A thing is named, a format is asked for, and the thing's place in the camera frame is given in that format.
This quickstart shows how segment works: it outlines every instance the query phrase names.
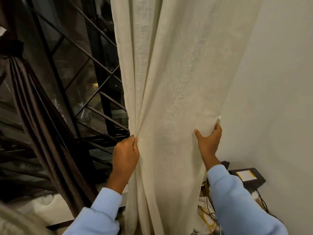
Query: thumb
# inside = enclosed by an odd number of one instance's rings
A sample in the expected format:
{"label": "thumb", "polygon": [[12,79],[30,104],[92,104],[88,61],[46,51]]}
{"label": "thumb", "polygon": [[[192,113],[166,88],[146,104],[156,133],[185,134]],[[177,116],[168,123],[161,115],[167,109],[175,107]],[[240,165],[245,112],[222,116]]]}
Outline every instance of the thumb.
{"label": "thumb", "polygon": [[196,135],[196,137],[197,137],[198,140],[201,139],[201,138],[203,138],[203,136],[202,136],[202,134],[200,133],[199,130],[195,129],[194,132],[195,132],[195,135]]}
{"label": "thumb", "polygon": [[136,155],[139,155],[139,149],[138,149],[138,138],[135,138],[134,143],[133,143],[133,148],[134,148],[134,152]]}

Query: dark tied curtain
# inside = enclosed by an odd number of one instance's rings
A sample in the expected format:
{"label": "dark tied curtain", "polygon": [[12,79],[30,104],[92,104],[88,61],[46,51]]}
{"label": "dark tied curtain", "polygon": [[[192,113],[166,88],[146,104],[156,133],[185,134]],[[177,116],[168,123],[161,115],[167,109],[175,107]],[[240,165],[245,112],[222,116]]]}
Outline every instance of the dark tied curtain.
{"label": "dark tied curtain", "polygon": [[92,205],[98,194],[90,183],[93,164],[89,152],[75,142],[27,61],[9,57],[7,74],[16,110],[33,150],[76,217],[84,206]]}

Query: wall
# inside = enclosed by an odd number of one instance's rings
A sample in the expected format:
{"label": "wall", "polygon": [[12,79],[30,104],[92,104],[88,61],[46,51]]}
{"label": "wall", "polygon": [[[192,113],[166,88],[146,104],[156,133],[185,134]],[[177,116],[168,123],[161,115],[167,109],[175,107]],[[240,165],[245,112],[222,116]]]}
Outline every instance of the wall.
{"label": "wall", "polygon": [[290,234],[311,234],[313,0],[264,0],[222,112],[217,152],[256,167]]}

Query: light blue sleeve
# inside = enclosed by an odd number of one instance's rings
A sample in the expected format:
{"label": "light blue sleeve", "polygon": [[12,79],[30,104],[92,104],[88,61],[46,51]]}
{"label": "light blue sleeve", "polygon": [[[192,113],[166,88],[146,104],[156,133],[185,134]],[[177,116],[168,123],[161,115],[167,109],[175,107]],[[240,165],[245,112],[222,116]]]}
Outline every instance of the light blue sleeve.
{"label": "light blue sleeve", "polygon": [[286,235],[284,224],[267,214],[244,188],[239,177],[230,175],[223,165],[208,173],[210,196],[217,220],[226,235]]}
{"label": "light blue sleeve", "polygon": [[116,235],[115,221],[122,196],[114,190],[102,188],[91,208],[83,208],[63,235]]}

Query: person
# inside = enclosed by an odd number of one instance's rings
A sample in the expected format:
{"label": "person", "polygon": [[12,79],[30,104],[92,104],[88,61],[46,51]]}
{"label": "person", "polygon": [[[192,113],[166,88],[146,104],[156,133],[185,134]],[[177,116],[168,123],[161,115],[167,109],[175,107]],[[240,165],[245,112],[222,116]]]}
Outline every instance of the person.
{"label": "person", "polygon": [[[253,235],[288,234],[284,224],[267,214],[244,189],[239,177],[230,175],[215,156],[222,128],[216,123],[214,131],[203,137],[194,130],[211,186],[217,220],[224,233]],[[139,160],[138,138],[131,135],[119,142],[113,151],[113,170],[91,208],[83,208],[64,235],[116,235],[119,223],[115,221],[122,192]]]}

